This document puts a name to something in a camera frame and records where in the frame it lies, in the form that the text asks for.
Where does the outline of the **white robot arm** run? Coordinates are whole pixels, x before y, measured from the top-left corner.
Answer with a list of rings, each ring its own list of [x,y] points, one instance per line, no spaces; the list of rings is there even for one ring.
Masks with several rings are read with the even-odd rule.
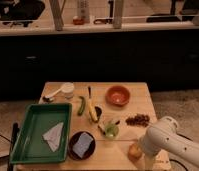
[[[178,128],[179,124],[174,118],[162,117],[149,125],[139,139],[139,146],[149,157],[166,150],[199,168],[199,143],[179,136]]]

